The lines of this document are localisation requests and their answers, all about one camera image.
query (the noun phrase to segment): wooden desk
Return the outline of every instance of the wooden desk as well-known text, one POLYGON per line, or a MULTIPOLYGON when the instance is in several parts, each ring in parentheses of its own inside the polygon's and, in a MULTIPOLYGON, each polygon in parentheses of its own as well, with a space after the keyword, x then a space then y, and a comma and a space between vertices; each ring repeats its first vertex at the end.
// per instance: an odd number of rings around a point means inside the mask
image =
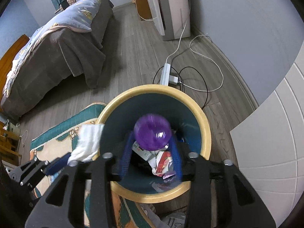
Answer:
POLYGON ((16 166, 19 165, 19 157, 22 157, 17 152, 19 139, 14 133, 0 128, 0 155, 4 161, 16 166))
POLYGON ((137 6, 137 11, 142 18, 146 20, 152 19, 148 0, 136 0, 136 6, 137 6))

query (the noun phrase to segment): white cloth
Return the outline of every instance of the white cloth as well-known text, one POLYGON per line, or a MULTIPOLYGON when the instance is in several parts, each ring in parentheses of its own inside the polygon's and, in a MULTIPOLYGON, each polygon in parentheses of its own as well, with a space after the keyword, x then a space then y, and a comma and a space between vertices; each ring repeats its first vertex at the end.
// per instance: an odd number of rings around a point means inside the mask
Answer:
POLYGON ((84 124, 79 131, 77 147, 71 153, 67 163, 72 160, 87 162, 90 161, 99 149, 99 141, 104 124, 84 124))

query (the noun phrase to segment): gray blanket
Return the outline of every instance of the gray blanket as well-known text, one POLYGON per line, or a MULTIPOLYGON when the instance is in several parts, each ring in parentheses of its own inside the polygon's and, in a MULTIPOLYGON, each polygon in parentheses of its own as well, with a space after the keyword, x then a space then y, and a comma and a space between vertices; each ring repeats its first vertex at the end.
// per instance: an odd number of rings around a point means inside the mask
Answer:
POLYGON ((2 98, 4 112, 18 119, 71 74, 84 74, 88 87, 95 88, 105 60, 101 43, 112 8, 109 0, 101 1, 91 24, 92 32, 62 28, 47 35, 20 69, 9 97, 2 98))

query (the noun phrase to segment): rug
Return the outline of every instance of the rug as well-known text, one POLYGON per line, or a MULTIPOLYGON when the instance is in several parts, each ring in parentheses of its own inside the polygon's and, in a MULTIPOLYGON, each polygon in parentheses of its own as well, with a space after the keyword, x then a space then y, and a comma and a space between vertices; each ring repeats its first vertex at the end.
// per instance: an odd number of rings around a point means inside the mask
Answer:
MULTIPOLYGON (((36 156, 41 161, 52 161, 76 148, 78 131, 83 124, 95 124, 98 116, 105 108, 105 103, 93 103, 80 113, 59 125, 49 129, 31 142, 30 159, 36 156)), ((34 192, 41 197, 60 172, 45 176, 36 186, 34 192)), ((155 228, 138 203, 126 200, 112 192, 112 201, 116 225, 118 228, 155 228)), ((84 217, 85 226, 90 227, 89 213, 90 193, 85 193, 84 217)))

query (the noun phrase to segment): yellow bin rim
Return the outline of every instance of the yellow bin rim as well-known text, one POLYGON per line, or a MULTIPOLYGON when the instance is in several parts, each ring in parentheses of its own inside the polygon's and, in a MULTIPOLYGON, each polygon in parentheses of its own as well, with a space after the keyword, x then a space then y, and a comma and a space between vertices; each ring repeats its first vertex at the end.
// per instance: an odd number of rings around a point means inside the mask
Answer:
MULTIPOLYGON (((190 98, 187 94, 181 92, 180 90, 177 90, 173 87, 168 87, 164 85, 158 85, 158 84, 149 84, 149 85, 142 85, 138 87, 133 87, 120 95, 116 96, 101 112, 99 115, 96 124, 105 123, 107 118, 110 116, 110 114, 115 110, 120 104, 122 104, 124 101, 140 95, 140 94, 146 94, 146 93, 159 93, 164 94, 170 97, 173 97, 177 99, 178 101, 182 102, 185 106, 191 110, 193 115, 195 116, 202 135, 202 147, 201 147, 201 153, 205 159, 209 159, 210 152, 211 152, 211 132, 209 127, 208 119, 205 115, 205 113, 202 111, 202 109, 199 107, 199 105, 190 98)), ((185 193, 187 190, 190 189, 191 182, 182 182, 179 186, 169 190, 165 191, 163 193, 157 193, 157 194, 141 194, 141 193, 135 193, 131 190, 128 190, 121 185, 119 185, 117 182, 111 182, 111 190, 117 193, 118 195, 139 203, 160 203, 172 200, 183 193, 185 193)))

